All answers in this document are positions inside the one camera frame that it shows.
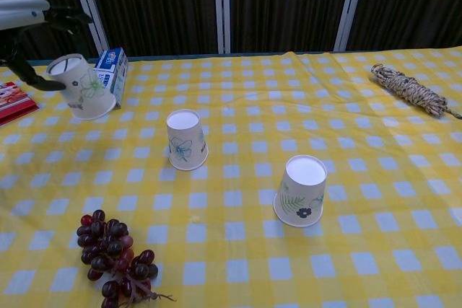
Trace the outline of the yellow white checkered tablecloth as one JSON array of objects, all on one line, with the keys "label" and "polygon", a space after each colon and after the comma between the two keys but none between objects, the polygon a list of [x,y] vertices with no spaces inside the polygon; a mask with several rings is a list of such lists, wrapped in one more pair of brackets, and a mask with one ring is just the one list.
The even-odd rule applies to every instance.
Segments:
[{"label": "yellow white checkered tablecloth", "polygon": [[[122,108],[94,121],[31,91],[40,109],[0,127],[0,307],[100,308],[76,230],[102,209],[175,299],[134,308],[462,308],[462,120],[388,94],[376,63],[462,113],[462,46],[133,62]],[[169,160],[181,109],[209,149],[190,171]],[[328,173],[304,228],[273,208],[301,154]]]}]

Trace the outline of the paper cup with green fern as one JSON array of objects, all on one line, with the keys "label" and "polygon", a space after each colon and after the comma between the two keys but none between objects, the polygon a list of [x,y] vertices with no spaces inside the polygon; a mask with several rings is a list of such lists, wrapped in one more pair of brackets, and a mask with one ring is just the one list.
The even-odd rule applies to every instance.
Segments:
[{"label": "paper cup with green fern", "polygon": [[278,219],[299,228],[316,224],[323,213],[327,177],[327,169],[318,158],[307,154],[290,158],[273,201]]}]

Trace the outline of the paper cup with marked base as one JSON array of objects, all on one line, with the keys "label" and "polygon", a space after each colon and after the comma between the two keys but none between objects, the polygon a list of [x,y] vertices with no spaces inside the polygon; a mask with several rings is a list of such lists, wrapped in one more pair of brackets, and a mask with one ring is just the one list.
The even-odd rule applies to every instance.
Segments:
[{"label": "paper cup with marked base", "polygon": [[116,98],[105,88],[84,56],[72,53],[52,61],[47,75],[64,84],[61,96],[75,118],[93,120],[109,113],[116,106]]}]

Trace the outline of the blue white toothpaste box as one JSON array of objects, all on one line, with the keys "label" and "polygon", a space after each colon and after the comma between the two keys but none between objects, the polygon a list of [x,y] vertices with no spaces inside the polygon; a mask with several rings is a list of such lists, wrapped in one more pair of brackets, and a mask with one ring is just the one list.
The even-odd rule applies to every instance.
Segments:
[{"label": "blue white toothpaste box", "polygon": [[103,86],[115,97],[115,109],[121,109],[128,73],[128,57],[122,48],[104,50],[93,70]]}]

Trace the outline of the white partition frame post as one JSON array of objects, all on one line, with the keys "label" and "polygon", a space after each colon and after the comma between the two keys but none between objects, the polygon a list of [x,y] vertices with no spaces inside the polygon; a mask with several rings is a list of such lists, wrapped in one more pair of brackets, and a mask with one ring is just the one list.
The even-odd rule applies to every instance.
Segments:
[{"label": "white partition frame post", "polygon": [[344,52],[347,50],[349,34],[351,32],[358,1],[359,0],[344,0],[334,43],[334,52]]},{"label": "white partition frame post", "polygon": [[100,54],[103,51],[108,50],[110,47],[103,27],[103,22],[97,8],[97,2],[96,0],[80,0],[80,3],[84,12],[92,18],[92,23],[89,24],[89,29],[96,51]]},{"label": "white partition frame post", "polygon": [[215,0],[218,54],[231,53],[230,0]]}]

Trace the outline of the paper cup with blue flower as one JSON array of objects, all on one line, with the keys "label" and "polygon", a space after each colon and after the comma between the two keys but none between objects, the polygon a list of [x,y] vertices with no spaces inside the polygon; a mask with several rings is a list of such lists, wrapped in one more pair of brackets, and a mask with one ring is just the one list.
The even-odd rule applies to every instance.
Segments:
[{"label": "paper cup with blue flower", "polygon": [[200,167],[209,155],[199,114],[181,109],[166,120],[169,160],[178,170],[190,171]]}]

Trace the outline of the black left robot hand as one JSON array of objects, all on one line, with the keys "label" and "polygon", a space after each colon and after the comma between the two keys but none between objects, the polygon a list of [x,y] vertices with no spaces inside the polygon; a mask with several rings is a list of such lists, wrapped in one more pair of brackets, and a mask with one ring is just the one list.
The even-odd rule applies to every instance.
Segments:
[{"label": "black left robot hand", "polygon": [[47,25],[70,35],[77,35],[82,25],[92,23],[92,18],[81,9],[70,6],[51,6],[44,15],[44,23],[0,31],[0,66],[8,67],[21,81],[35,89],[45,92],[61,91],[65,89],[64,84],[37,75],[19,52],[22,34],[33,27]]}]

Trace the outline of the dark red grape bunch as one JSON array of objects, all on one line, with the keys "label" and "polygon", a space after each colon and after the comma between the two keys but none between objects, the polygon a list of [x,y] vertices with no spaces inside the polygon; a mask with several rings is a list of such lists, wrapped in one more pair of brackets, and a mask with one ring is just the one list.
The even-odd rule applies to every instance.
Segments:
[{"label": "dark red grape bunch", "polygon": [[98,209],[81,217],[76,235],[82,249],[80,260],[89,266],[87,279],[98,281],[105,274],[110,276],[101,287],[101,308],[132,308],[139,302],[175,300],[152,289],[152,280],[160,272],[155,253],[147,249],[134,254],[134,239],[127,224],[107,220],[105,212]]}]

